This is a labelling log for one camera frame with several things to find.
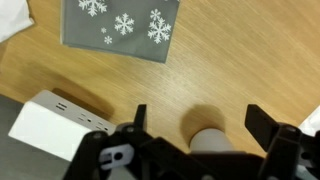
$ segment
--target white power strip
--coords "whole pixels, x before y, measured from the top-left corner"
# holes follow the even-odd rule
[[[45,90],[25,103],[9,136],[71,161],[85,134],[102,130],[111,135],[115,128],[114,124]]]

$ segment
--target snowflake print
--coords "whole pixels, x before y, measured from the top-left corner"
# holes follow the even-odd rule
[[[88,9],[88,14],[92,17],[97,15],[97,12],[107,12],[107,5],[104,4],[105,0],[79,0],[79,7],[82,11]]]
[[[104,42],[107,44],[112,44],[112,37],[110,36],[104,37]]]
[[[169,24],[165,24],[165,20],[160,18],[158,21],[152,21],[149,25],[151,28],[148,31],[148,36],[150,39],[154,39],[154,42],[157,44],[161,43],[161,40],[167,41],[169,40],[169,31],[171,31],[171,26]]]
[[[160,18],[161,12],[158,11],[158,9],[155,9],[154,11],[151,11],[150,18],[154,21],[158,20]]]
[[[103,34],[105,34],[105,33],[107,32],[107,29],[106,29],[105,27],[103,27],[103,28],[101,28],[101,32],[102,32]]]
[[[124,13],[122,17],[117,16],[116,17],[116,24],[114,25],[114,28],[117,31],[120,31],[120,34],[125,35],[127,33],[133,32],[133,25],[134,20],[129,18],[129,15],[127,13]]]

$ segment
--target wooden table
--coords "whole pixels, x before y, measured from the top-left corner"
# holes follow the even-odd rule
[[[146,103],[148,132],[185,152],[218,127],[260,155],[244,127],[249,103],[293,125],[320,103],[320,1],[182,0],[166,64],[63,46],[60,1],[29,6],[36,24],[0,46],[0,93],[21,102],[59,88],[115,124]]]

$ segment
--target white cylinder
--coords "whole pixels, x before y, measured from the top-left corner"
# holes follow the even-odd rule
[[[226,135],[218,129],[199,131],[190,142],[191,152],[222,152],[234,151]]]

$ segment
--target wooden surface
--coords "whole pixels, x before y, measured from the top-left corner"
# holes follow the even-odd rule
[[[0,93],[21,102],[59,88],[115,124],[146,103],[148,132],[185,152],[219,127],[260,155],[247,104],[293,125],[320,104],[320,1],[182,0],[166,64],[63,46],[60,1],[28,2],[36,24],[0,45]]]

